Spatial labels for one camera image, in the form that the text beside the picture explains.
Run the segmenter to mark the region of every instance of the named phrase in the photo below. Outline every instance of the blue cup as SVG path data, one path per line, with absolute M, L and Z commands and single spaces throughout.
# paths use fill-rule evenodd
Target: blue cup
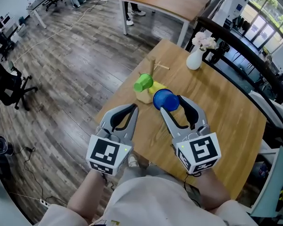
M 179 99 L 169 89 L 160 89 L 154 94 L 153 104 L 159 111 L 162 106 L 168 111 L 174 111 L 179 106 Z

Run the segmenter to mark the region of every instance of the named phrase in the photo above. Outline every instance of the forearm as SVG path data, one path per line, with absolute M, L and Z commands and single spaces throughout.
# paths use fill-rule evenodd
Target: forearm
M 70 198 L 67 207 L 91 222 L 100 202 L 104 185 L 102 175 L 96 170 L 91 170 Z
M 201 173 L 202 175 L 196 179 L 196 187 L 200 191 L 202 203 L 207 211 L 216 209 L 231 199 L 229 192 L 212 169 Z

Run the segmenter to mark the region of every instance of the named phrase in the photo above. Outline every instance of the white box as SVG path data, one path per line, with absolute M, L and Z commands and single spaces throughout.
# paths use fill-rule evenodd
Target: white box
M 216 133 L 177 143 L 176 155 L 189 174 L 213 167 L 221 158 Z
M 115 176 L 133 147 L 91 135 L 86 155 L 90 168 Z

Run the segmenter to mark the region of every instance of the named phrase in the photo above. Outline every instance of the white vase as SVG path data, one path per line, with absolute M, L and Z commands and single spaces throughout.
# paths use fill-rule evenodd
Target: white vase
M 191 70 L 197 70 L 202 62 L 202 55 L 205 51 L 200 50 L 199 48 L 191 53 L 187 58 L 187 67 Z

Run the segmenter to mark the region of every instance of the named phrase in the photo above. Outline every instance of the green cup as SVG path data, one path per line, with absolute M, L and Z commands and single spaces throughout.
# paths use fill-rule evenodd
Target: green cup
M 135 82 L 133 88 L 136 92 L 142 92 L 143 90 L 149 89 L 150 87 L 152 87 L 153 83 L 154 81 L 153 81 L 152 76 L 147 73 L 143 73 L 140 75 L 138 80 Z

